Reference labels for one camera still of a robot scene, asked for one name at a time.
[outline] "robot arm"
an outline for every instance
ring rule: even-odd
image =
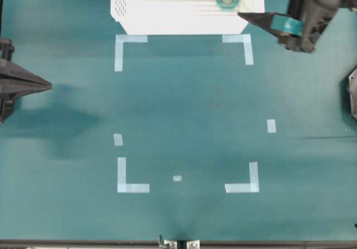
[[[241,18],[278,38],[288,50],[312,53],[315,44],[340,7],[352,10],[357,0],[290,0],[287,14],[238,13]]]

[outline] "gray object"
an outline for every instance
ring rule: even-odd
[[[0,124],[13,113],[15,100],[52,89],[52,84],[11,61],[15,51],[10,39],[0,39]]]
[[[348,91],[351,96],[351,113],[357,120],[357,69],[349,76]]]

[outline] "white box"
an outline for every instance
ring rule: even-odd
[[[222,8],[217,0],[111,0],[110,12],[129,35],[239,34],[247,22],[237,12],[264,12],[264,0],[239,0]]]

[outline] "tape strip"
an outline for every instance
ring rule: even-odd
[[[267,120],[267,127],[268,133],[276,133],[277,132],[277,125],[275,119],[268,119]]]
[[[302,36],[304,23],[294,18],[275,14],[270,25],[271,29]]]
[[[124,146],[123,136],[121,134],[114,134],[114,144],[115,146]]]
[[[257,193],[259,192],[258,163],[249,163],[250,183],[225,184],[227,193]]]
[[[149,193],[150,184],[127,184],[127,159],[118,157],[118,193]]]
[[[250,34],[244,35],[222,35],[223,43],[243,43],[246,65],[254,65],[252,37]]]
[[[182,176],[181,176],[181,175],[174,175],[174,176],[172,177],[172,180],[173,180],[174,182],[181,182],[181,181],[182,181]]]
[[[115,63],[114,71],[122,72],[124,64],[124,43],[147,43],[147,36],[129,36],[116,35],[115,36]]]

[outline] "tape marker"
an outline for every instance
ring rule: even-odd
[[[244,35],[222,35],[223,43],[243,43],[246,65],[254,65],[252,37],[250,34]]]
[[[258,163],[249,163],[250,183],[225,184],[227,193],[257,193],[259,192]]]
[[[127,184],[127,159],[118,157],[118,193],[149,193],[150,184]]]
[[[116,35],[115,36],[115,63],[114,71],[122,72],[124,64],[124,43],[147,43],[147,36],[129,36]]]
[[[121,134],[114,134],[114,144],[117,147],[124,145],[123,136]]]
[[[276,126],[275,119],[268,119],[267,120],[267,127],[268,127],[268,133],[276,133],[277,132],[277,126]]]
[[[173,180],[174,182],[181,182],[181,181],[182,181],[182,176],[181,176],[181,175],[174,175],[174,176],[172,177],[172,180]]]

